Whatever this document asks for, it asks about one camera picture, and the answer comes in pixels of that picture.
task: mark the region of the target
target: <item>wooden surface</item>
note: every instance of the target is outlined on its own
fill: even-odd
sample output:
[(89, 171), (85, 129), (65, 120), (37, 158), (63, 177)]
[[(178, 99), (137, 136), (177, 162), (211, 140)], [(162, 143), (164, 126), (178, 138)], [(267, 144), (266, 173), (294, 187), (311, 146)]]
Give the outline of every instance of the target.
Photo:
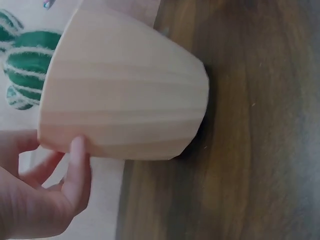
[(177, 160), (127, 161), (118, 240), (320, 239), (320, 2), (162, 0), (155, 28), (211, 67)]

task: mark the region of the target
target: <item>flower pot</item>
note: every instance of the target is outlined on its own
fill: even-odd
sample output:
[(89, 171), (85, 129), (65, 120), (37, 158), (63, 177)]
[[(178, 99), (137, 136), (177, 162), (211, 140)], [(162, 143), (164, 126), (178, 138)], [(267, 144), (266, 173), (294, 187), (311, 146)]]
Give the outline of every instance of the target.
[(195, 137), (208, 94), (188, 51), (133, 18), (80, 5), (46, 74), (38, 138), (67, 153), (84, 135), (95, 157), (169, 160)]

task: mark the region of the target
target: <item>green cactus drawing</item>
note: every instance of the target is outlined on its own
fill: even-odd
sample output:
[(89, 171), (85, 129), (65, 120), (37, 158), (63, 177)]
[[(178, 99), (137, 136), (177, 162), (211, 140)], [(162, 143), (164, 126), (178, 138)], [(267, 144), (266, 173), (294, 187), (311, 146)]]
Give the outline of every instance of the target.
[(49, 64), (62, 33), (52, 30), (26, 31), (5, 10), (0, 10), (0, 31), (7, 31), (4, 35), (0, 32), (0, 52), (3, 54), (4, 74), (10, 81), (6, 92), (8, 104), (17, 110), (39, 105)]

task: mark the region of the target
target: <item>finger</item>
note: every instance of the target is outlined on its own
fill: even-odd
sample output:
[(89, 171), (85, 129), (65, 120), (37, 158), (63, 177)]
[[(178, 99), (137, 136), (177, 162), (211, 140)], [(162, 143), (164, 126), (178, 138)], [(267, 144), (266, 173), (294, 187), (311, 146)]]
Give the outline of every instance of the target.
[(90, 160), (86, 153), (85, 138), (76, 137), (71, 143), (70, 162), (61, 189), (75, 213), (80, 208), (81, 198), (84, 194), (88, 178), (87, 169), (90, 169)]
[(44, 162), (40, 163), (29, 172), (21, 174), (20, 178), (24, 181), (32, 179), (40, 185), (44, 184), (44, 182), (54, 173), (64, 155), (65, 154), (61, 152), (51, 153)]
[(58, 184), (52, 185), (46, 188), (46, 190), (49, 192), (61, 192), (61, 189), (64, 183), (65, 183), (65, 178), (63, 177)]
[(36, 150), (39, 147), (37, 130), (18, 130), (6, 132), (19, 153)]
[[(90, 162), (89, 154), (86, 155), (86, 161)], [(75, 211), (75, 215), (82, 213), (88, 207), (89, 199), (91, 195), (91, 185), (92, 185), (92, 169), (89, 166), (85, 168), (85, 178), (84, 178), (84, 186), (82, 190), (81, 201), (78, 209)]]

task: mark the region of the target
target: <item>hand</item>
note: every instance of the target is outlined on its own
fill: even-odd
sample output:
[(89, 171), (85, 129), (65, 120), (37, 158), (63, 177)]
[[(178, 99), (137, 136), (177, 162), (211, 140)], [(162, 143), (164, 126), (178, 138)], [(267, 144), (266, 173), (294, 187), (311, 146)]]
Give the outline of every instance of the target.
[(18, 171), (19, 154), (38, 146), (35, 130), (0, 131), (0, 240), (57, 236), (87, 208), (92, 173), (85, 139), (73, 140), (66, 175), (49, 188), (42, 184), (52, 175), (63, 153), (53, 152), (27, 173)]

